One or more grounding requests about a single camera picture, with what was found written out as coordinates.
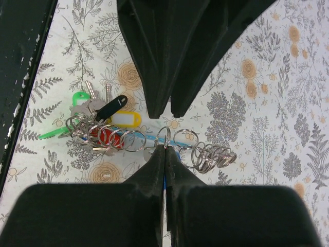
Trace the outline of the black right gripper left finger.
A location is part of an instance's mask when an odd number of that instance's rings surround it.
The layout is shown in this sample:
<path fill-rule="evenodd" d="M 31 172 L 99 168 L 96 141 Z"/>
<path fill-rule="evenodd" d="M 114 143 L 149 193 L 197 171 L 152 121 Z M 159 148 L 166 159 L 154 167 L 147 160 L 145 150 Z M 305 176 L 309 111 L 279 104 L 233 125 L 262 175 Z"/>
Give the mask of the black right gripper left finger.
<path fill-rule="evenodd" d="M 162 246 L 165 148 L 123 183 L 37 184 L 18 197 L 1 246 Z"/>

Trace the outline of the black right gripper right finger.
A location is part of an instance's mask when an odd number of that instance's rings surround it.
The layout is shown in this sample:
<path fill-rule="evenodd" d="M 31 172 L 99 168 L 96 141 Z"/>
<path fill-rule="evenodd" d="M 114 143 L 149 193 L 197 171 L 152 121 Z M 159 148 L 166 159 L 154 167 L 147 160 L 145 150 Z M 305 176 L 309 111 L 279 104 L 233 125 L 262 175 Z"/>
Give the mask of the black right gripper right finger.
<path fill-rule="evenodd" d="M 172 246 L 320 246 L 309 212 L 287 186 L 207 185 L 166 148 Z"/>

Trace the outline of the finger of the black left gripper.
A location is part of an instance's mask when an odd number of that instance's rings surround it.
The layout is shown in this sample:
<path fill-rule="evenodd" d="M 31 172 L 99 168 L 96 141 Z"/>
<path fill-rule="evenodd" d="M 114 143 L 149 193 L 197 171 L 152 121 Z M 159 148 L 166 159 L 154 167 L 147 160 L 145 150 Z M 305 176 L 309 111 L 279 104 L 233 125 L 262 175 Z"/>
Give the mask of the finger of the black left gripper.
<path fill-rule="evenodd" d="M 118 1 L 119 26 L 142 82 L 148 115 L 167 104 L 210 1 Z"/>
<path fill-rule="evenodd" d="M 171 112 L 183 117 L 206 79 L 237 38 L 273 1 L 210 1 L 198 22 L 171 93 Z"/>

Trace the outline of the blue key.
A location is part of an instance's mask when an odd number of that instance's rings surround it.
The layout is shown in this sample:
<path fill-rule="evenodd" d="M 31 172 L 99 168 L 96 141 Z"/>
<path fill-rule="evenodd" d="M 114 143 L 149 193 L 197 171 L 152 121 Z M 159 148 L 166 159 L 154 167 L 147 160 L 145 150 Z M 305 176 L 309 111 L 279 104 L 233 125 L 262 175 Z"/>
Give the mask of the blue key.
<path fill-rule="evenodd" d="M 181 162 L 180 154 L 177 151 L 175 151 L 175 154 L 176 154 L 178 160 Z M 163 175 L 164 175 L 164 177 L 163 177 L 163 188 L 162 188 L 162 191 L 165 192 L 166 191 L 166 188 L 167 188 L 167 185 L 166 185 L 166 171 L 164 171 L 164 174 Z"/>

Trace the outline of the metal keyring organizer with keys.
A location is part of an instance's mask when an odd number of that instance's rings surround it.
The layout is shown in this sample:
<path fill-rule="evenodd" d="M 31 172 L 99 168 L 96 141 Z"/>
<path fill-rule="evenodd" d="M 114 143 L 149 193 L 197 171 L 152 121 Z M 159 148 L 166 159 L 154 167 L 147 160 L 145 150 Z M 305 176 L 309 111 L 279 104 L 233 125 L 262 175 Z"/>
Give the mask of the metal keyring organizer with keys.
<path fill-rule="evenodd" d="M 71 116 L 65 126 L 39 136 L 39 139 L 51 137 L 71 137 L 91 151 L 112 154 L 115 151 L 143 151 L 146 161 L 150 159 L 159 144 L 174 146 L 181 154 L 191 152 L 189 169 L 204 174 L 213 168 L 224 168 L 235 162 L 237 154 L 226 146 L 205 144 L 190 129 L 171 132 L 162 127 L 156 134 L 150 135 L 138 129 L 141 116 L 136 112 L 125 112 L 126 95 L 115 99 L 101 100 L 98 91 L 91 82 L 86 82 L 86 92 L 77 92 L 72 97 Z"/>

